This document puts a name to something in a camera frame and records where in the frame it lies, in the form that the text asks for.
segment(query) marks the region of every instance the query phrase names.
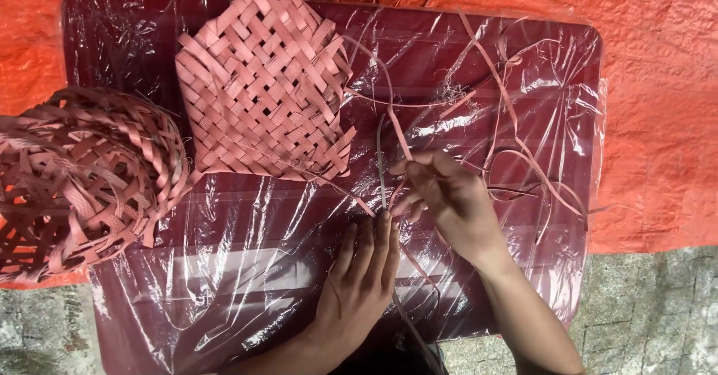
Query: concrete floor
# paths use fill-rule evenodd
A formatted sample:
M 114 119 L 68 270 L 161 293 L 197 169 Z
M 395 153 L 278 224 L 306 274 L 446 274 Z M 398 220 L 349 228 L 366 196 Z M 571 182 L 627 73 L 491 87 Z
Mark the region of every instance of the concrete floor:
M 718 374 L 718 246 L 588 258 L 570 334 L 589 374 Z M 514 374 L 497 337 L 443 343 L 452 375 Z M 88 285 L 0 290 L 0 374 L 102 374 Z

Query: finger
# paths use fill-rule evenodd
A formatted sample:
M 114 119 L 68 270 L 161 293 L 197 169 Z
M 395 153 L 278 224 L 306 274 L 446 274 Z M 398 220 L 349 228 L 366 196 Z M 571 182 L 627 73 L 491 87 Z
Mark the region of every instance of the finger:
M 409 205 L 412 205 L 419 200 L 421 200 L 421 194 L 419 194 L 418 191 L 409 191 L 406 196 L 402 197 L 399 201 L 396 202 L 396 205 L 391 208 L 391 215 L 399 216 L 403 214 L 404 211 L 406 211 L 406 209 L 409 207 Z
M 456 176 L 473 175 L 468 169 L 463 167 L 459 162 L 454 160 L 448 153 L 444 151 L 423 151 L 412 155 L 413 162 L 429 166 L 435 169 L 440 175 L 447 178 Z M 402 159 L 389 167 L 391 175 L 405 175 L 408 173 L 408 165 L 412 161 Z
M 408 178 L 424 199 L 429 211 L 434 214 L 435 218 L 438 217 L 438 214 L 447 208 L 448 203 L 439 182 L 436 181 L 436 176 L 420 163 L 410 163 L 406 170 Z
M 381 281 L 386 255 L 389 253 L 389 236 L 391 234 L 391 214 L 384 211 L 376 224 L 376 237 L 374 238 L 374 254 L 371 256 L 371 263 L 366 270 L 364 283 L 370 286 Z
M 399 269 L 399 225 L 396 222 L 391 223 L 391 233 L 389 234 L 389 252 L 386 254 L 386 262 L 384 263 L 384 271 L 381 273 L 381 286 L 391 293 L 394 288 L 394 280 L 396 279 L 396 270 Z
M 354 242 L 356 242 L 356 239 L 357 224 L 351 224 L 344 234 L 344 241 L 342 242 L 341 249 L 339 249 L 339 257 L 337 257 L 337 261 L 332 268 L 332 275 L 335 275 L 337 278 L 344 278 L 347 270 L 349 270 L 352 257 L 354 257 Z
M 406 220 L 411 223 L 417 222 L 418 219 L 421 217 L 421 212 L 423 210 L 426 210 L 426 208 L 426 201 L 424 200 L 412 204 L 411 208 L 409 209 L 408 218 Z
M 352 266 L 347 272 L 347 279 L 350 282 L 359 282 L 364 278 L 366 270 L 374 253 L 374 228 L 371 217 L 366 217 L 359 229 L 359 242 L 357 242 L 357 253 L 352 261 Z

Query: maroon table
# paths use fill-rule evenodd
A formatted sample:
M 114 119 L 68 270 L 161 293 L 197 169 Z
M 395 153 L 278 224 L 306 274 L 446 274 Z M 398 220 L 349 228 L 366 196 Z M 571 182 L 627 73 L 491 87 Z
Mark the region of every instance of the maroon table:
M 194 34 L 230 0 L 65 0 L 65 61 L 70 85 L 113 87 L 147 97 L 176 114 L 191 136 L 175 74 L 174 56 L 183 31 Z M 383 9 L 366 4 L 318 3 L 320 16 L 340 33 L 361 40 L 389 67 L 395 101 L 432 101 L 448 90 L 475 85 L 488 67 L 454 13 Z M 480 41 L 498 61 L 494 45 L 513 19 L 469 15 Z M 593 28 L 524 20 L 507 33 L 513 54 L 540 39 L 507 77 L 519 115 L 519 136 L 544 172 L 573 188 L 588 204 L 594 148 L 598 143 L 601 38 Z M 376 98 L 388 95 L 386 79 L 357 54 L 350 86 Z M 398 108 L 414 149 L 443 148 L 481 165 L 497 118 L 498 91 L 491 83 L 443 121 L 445 107 Z M 352 174 L 336 180 L 368 205 L 381 205 L 375 131 L 383 106 L 353 99 L 342 110 L 354 125 Z M 516 149 L 506 113 L 499 148 Z M 383 127 L 383 157 L 400 158 L 393 130 Z M 192 142 L 187 146 L 193 154 Z M 396 184 L 387 175 L 388 186 Z M 503 154 L 492 181 L 535 180 L 517 158 Z M 568 323 L 577 307 L 586 250 L 583 223 L 550 197 L 497 203 L 495 209 L 515 260 L 559 318 Z M 103 366 L 109 375 L 202 374 L 234 356 L 247 356 L 286 340 L 314 315 L 326 272 L 347 223 L 362 211 L 329 186 L 253 175 L 205 177 L 163 219 L 154 249 L 131 247 L 91 271 Z M 543 242 L 539 224 L 549 219 Z M 436 295 L 406 259 L 397 286 L 409 315 L 427 341 L 496 332 L 480 279 L 461 258 L 452 259 L 428 219 L 403 224 L 402 243 L 442 290 Z M 364 348 L 405 336 L 388 310 Z

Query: woven basket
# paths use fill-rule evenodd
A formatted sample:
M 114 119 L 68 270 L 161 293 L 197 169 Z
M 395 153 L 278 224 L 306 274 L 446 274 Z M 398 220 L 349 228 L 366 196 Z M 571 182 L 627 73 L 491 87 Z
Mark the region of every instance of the woven basket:
M 0 282 L 110 259 L 188 189 L 177 127 L 130 95 L 70 87 L 0 118 Z
M 343 40 L 302 0 L 234 0 L 175 57 L 199 172 L 347 175 Z

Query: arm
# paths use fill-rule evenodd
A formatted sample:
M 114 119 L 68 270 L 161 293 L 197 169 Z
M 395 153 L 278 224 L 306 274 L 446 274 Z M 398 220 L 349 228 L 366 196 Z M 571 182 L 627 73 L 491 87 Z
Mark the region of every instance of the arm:
M 422 152 L 390 168 L 414 190 L 392 213 L 409 221 L 428 208 L 439 233 L 478 271 L 518 374 L 582 374 L 574 343 L 511 257 L 486 184 L 442 151 Z
M 326 374 L 353 353 L 389 306 L 399 267 L 399 227 L 386 211 L 376 226 L 376 236 L 369 217 L 360 229 L 349 226 L 319 296 L 316 318 L 304 332 L 219 375 Z

